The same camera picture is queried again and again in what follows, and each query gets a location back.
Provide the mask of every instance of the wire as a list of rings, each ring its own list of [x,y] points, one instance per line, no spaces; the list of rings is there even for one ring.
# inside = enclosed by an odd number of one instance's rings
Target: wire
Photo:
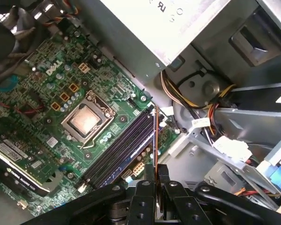
[[[41,105],[35,109],[32,109],[32,110],[28,110],[28,111],[21,111],[20,109],[16,108],[16,107],[12,107],[12,106],[9,106],[9,105],[6,105],[4,104],[3,102],[0,102],[0,106],[1,107],[4,107],[4,108],[7,108],[7,109],[13,109],[15,110],[16,112],[18,113],[24,113],[24,114],[32,114],[32,113],[37,113],[38,110],[41,110],[44,108],[44,105]]]
[[[68,0],[63,0],[62,2],[64,3],[65,6],[67,6],[68,8],[71,8],[71,10],[74,11],[74,13],[65,13],[60,16],[55,17],[54,19],[48,20],[46,23],[44,23],[45,26],[51,26],[55,22],[59,22],[59,21],[63,20],[64,18],[75,18],[76,15],[79,14],[78,8],[76,6],[72,6]]]
[[[245,191],[245,188],[243,187],[242,189],[240,189],[239,191],[237,191],[236,193],[234,193],[234,195],[240,195],[241,193],[243,193]]]

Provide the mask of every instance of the screw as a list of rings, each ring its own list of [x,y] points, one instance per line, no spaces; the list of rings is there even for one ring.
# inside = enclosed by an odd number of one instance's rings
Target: screw
[[[201,190],[204,191],[204,192],[208,192],[208,191],[210,191],[210,188],[209,187],[201,187]]]
[[[119,191],[121,188],[120,186],[116,185],[112,188],[113,191]]]
[[[144,101],[147,100],[147,98],[146,98],[146,96],[143,95],[143,96],[141,96],[140,100],[141,100],[142,102],[144,102]]]
[[[150,182],[149,182],[149,181],[144,181],[144,182],[142,183],[142,185],[148,186],[148,185],[150,185]]]
[[[79,31],[75,31],[74,35],[75,35],[75,37],[79,37],[80,36],[80,32]]]
[[[170,186],[172,186],[172,187],[177,186],[177,185],[178,185],[178,183],[176,181],[171,181],[170,182]]]
[[[110,118],[111,117],[111,115],[107,112],[107,113],[105,113],[105,116],[107,117],[107,118]]]

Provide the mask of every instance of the capacitor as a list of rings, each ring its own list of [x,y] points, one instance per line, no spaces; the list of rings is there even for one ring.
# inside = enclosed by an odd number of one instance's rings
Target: capacitor
[[[65,68],[66,71],[71,70],[71,66],[69,66],[68,64],[66,64],[66,65],[64,66],[64,68]]]
[[[55,84],[54,83],[47,83],[46,87],[48,89],[53,89],[55,87]]]
[[[106,134],[106,137],[111,138],[111,132],[108,132],[108,133]]]
[[[61,79],[64,79],[64,75],[63,74],[56,74],[56,78],[61,80]]]
[[[80,36],[80,32],[79,31],[75,31],[74,35],[75,35],[76,38],[78,38]]]
[[[67,174],[67,177],[68,177],[69,179],[73,179],[74,174],[73,174],[72,172],[69,172],[69,173]]]

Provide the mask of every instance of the gray metal panel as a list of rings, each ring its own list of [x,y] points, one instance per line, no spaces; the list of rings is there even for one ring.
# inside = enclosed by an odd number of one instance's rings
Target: gray metal panel
[[[281,29],[281,0],[256,0]]]
[[[77,0],[83,23],[142,83],[165,68],[160,60],[100,0]]]
[[[265,161],[272,165],[277,165],[281,160],[281,140],[279,143],[271,150],[271,152],[264,158]]]
[[[230,0],[100,0],[166,66]]]
[[[273,145],[281,140],[281,113],[218,109],[215,117],[232,139]]]
[[[210,185],[233,194],[244,186],[244,183],[235,175],[235,173],[222,162],[217,162],[205,175],[205,179]]]
[[[257,7],[256,1],[232,0],[192,43],[218,71],[236,84],[247,79],[245,73],[251,67],[231,46],[229,39]]]

